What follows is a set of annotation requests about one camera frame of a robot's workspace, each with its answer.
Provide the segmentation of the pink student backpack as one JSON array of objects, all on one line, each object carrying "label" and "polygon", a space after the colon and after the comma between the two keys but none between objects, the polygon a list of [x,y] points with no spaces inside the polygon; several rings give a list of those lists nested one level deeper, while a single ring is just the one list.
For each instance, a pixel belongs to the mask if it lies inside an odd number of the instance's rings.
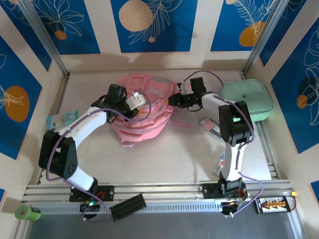
[{"label": "pink student backpack", "polygon": [[111,124],[112,129],[121,139],[122,146],[132,147],[135,143],[154,138],[163,130],[166,124],[191,128],[191,125],[172,120],[175,109],[167,105],[167,99],[178,93],[176,84],[160,77],[153,77],[141,73],[124,75],[119,84],[126,88],[128,97],[137,98],[137,94],[144,97],[145,103],[138,106],[138,114],[134,117],[136,122],[125,121],[118,117]]}]

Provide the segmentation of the flag print pencil case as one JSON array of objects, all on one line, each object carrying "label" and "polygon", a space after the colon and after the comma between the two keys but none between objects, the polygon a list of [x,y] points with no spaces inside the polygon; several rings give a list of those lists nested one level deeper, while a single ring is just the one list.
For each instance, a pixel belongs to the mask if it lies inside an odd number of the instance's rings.
[{"label": "flag print pencil case", "polygon": [[199,124],[202,128],[204,128],[206,131],[210,132],[217,138],[222,138],[220,133],[220,125],[214,120],[207,117],[202,117],[199,121]]}]

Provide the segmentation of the light blue tissue pack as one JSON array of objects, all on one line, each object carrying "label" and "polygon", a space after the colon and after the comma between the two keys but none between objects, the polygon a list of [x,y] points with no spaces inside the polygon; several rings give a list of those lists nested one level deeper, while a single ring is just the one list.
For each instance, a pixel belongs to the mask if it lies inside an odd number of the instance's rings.
[{"label": "light blue tissue pack", "polygon": [[71,111],[65,114],[52,115],[47,117],[46,130],[57,127],[68,126],[78,119],[78,111]]}]

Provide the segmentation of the mint green zip pouch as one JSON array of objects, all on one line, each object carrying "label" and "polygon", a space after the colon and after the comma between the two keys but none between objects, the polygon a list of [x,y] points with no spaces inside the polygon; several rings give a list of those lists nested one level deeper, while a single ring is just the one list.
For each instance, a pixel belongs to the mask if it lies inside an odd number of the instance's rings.
[{"label": "mint green zip pouch", "polygon": [[219,95],[233,102],[244,101],[253,122],[267,119],[274,110],[271,97],[263,84],[257,79],[225,83]]}]

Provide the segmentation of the clear packet with red label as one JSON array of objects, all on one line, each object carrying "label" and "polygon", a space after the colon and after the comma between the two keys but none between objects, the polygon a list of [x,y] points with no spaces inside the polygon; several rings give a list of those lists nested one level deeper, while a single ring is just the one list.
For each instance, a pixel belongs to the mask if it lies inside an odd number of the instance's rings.
[{"label": "clear packet with red label", "polygon": [[222,152],[222,154],[220,155],[220,158],[219,158],[219,161],[213,171],[213,173],[216,175],[216,176],[219,176],[221,170],[223,169],[223,166],[224,166],[224,159],[225,159],[225,151]]}]

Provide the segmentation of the black ridged block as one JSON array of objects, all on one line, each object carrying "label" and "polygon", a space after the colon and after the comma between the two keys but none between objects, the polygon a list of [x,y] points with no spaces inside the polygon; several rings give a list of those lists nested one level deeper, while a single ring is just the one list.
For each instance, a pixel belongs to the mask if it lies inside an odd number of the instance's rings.
[{"label": "black ridged block", "polygon": [[131,197],[110,208],[114,222],[117,222],[146,207],[142,193]]}]

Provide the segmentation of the electronics board with green LED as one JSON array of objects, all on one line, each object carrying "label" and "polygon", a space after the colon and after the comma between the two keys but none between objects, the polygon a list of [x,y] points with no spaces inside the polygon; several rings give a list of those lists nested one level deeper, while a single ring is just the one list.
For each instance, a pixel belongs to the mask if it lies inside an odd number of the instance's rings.
[{"label": "electronics board with green LED", "polygon": [[88,213],[88,212],[99,212],[100,205],[97,201],[91,200],[87,201],[80,205],[80,212],[81,213]]}]

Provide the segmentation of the electronics board with orange LED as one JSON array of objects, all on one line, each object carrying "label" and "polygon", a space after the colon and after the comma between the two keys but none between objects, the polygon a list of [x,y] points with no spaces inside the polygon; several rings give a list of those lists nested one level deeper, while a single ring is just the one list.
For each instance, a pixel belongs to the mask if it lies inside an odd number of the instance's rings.
[{"label": "electronics board with orange LED", "polygon": [[222,211],[221,213],[225,216],[232,216],[235,212],[238,211],[239,207],[247,200],[247,197],[244,196],[238,201],[232,201],[232,202],[224,202],[221,203]]}]

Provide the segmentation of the black power distribution board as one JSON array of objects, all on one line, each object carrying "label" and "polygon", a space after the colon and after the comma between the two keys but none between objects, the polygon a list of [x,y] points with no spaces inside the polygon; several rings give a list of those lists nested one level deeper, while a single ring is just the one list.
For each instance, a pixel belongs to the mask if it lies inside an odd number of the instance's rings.
[{"label": "black power distribution board", "polygon": [[257,198],[254,206],[257,214],[291,212],[286,196]]}]

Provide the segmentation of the green tape roll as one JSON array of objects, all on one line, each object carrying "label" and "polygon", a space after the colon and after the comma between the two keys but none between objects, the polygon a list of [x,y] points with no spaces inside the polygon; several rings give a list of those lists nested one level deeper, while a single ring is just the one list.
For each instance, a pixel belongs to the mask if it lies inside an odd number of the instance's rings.
[{"label": "green tape roll", "polygon": [[38,208],[21,205],[16,209],[14,215],[19,220],[37,221],[42,213]]}]

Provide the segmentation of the aluminium side rail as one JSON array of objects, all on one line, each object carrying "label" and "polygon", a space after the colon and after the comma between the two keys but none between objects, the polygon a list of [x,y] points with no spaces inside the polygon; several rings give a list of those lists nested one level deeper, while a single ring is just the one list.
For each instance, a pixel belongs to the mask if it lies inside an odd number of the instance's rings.
[{"label": "aluminium side rail", "polygon": [[[62,101],[63,101],[64,95],[65,95],[69,76],[70,75],[68,75],[67,77],[63,76],[60,80],[56,94],[54,95],[55,96],[54,101],[50,105],[50,111],[45,115],[45,127],[47,124],[48,116],[57,115],[60,112],[60,108],[61,108]],[[32,176],[32,181],[34,182],[35,185],[38,185],[41,183],[43,171],[44,170],[39,167],[38,160],[37,160],[36,161],[36,168],[35,168],[33,176]]]},{"label": "aluminium side rail", "polygon": [[264,126],[265,121],[266,119],[253,122],[255,140],[247,145],[241,168],[244,175],[258,180],[278,178],[272,147]]}]

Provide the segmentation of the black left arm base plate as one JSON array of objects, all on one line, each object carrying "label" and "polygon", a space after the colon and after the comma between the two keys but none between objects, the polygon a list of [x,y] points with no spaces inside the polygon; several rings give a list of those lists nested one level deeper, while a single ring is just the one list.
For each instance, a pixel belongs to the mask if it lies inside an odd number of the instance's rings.
[{"label": "black left arm base plate", "polygon": [[[91,194],[95,195],[103,202],[111,202],[114,197],[114,186],[95,186]],[[69,201],[70,202],[86,202],[93,199],[87,193],[81,192],[78,189],[71,189]]]}]

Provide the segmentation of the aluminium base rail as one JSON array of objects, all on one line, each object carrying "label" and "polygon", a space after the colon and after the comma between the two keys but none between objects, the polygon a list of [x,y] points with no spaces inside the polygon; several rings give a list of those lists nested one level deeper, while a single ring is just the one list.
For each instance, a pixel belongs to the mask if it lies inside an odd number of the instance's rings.
[{"label": "aluminium base rail", "polygon": [[[164,184],[115,184],[113,201],[121,202],[137,194],[142,194],[148,202],[164,201],[202,201],[199,183],[164,183]],[[289,196],[293,192],[289,180],[263,181],[262,196]],[[65,184],[28,185],[22,202],[30,204],[66,203],[71,196],[71,188]]]}]

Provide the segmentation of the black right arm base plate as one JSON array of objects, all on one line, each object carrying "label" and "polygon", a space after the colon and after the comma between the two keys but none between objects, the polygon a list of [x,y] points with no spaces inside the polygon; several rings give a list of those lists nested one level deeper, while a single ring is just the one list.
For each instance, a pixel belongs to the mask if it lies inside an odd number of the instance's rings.
[{"label": "black right arm base plate", "polygon": [[205,183],[200,185],[200,192],[203,193],[204,199],[230,199],[230,198],[248,198],[247,192],[244,190],[246,185],[241,183],[239,187],[224,189],[224,185],[217,183]]}]

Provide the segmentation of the aluminium frame post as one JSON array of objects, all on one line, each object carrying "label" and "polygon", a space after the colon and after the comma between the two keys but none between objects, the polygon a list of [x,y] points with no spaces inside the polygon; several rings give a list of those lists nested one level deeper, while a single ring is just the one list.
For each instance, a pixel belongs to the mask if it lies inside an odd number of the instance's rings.
[{"label": "aluminium frame post", "polygon": [[284,12],[289,0],[276,0],[273,9],[271,10],[268,19],[265,22],[265,25],[256,40],[256,44],[252,48],[252,51],[246,61],[242,73],[246,79],[255,60],[259,57],[259,54],[263,50],[265,44],[267,43],[270,35],[272,34],[275,26],[277,25],[282,13]]},{"label": "aluminium frame post", "polygon": [[29,0],[17,0],[17,2],[19,8],[21,9],[25,18],[27,19],[33,31],[37,35],[37,38],[40,40],[41,44],[45,48],[46,52],[50,56],[51,60],[56,64],[61,74],[64,77],[68,78],[69,72],[67,71],[64,63],[62,62],[60,54],[54,42],[48,34],[32,3]]}]

